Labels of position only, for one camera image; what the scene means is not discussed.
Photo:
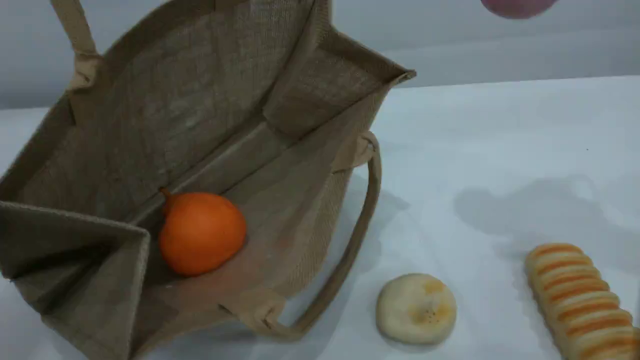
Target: jute bag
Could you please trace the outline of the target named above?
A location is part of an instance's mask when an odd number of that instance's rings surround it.
[[[75,52],[65,95],[0,182],[0,266],[90,359],[139,357],[236,319],[302,337],[345,280],[380,191],[368,128],[414,76],[330,26],[328,0],[174,0],[97,53],[78,0],[52,0]],[[328,282],[291,326],[285,300],[319,271],[351,169],[362,213]],[[158,188],[219,193],[248,223],[220,269],[181,278],[154,238]]]

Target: white tablecloth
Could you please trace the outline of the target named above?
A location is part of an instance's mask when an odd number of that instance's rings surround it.
[[[149,359],[560,359],[522,273],[537,243],[581,246],[640,325],[640,77],[393,90],[373,130],[383,193],[343,289],[299,343],[239,326],[183,336]],[[0,111],[0,172],[45,109]],[[331,256],[286,319],[336,264],[362,205],[366,171],[346,197]],[[452,336],[402,346],[375,327],[389,279],[433,274],[456,295]],[[0,281],[0,349],[7,359],[82,359]]]

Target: bread roll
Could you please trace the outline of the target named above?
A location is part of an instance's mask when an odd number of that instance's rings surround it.
[[[456,299],[442,281],[427,274],[407,274],[380,291],[376,323],[394,340],[437,344],[453,330],[457,311]]]
[[[640,331],[578,247],[549,243],[525,260],[529,284],[568,360],[639,359]]]

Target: striped bread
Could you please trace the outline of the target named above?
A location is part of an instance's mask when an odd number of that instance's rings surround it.
[[[525,260],[529,285],[568,360],[638,360],[640,330],[580,248],[549,243]]]

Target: orange fruit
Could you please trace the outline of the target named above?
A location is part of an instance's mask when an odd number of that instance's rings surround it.
[[[220,267],[242,248],[246,221],[229,200],[212,193],[161,191],[166,205],[158,242],[173,271],[201,275]]]

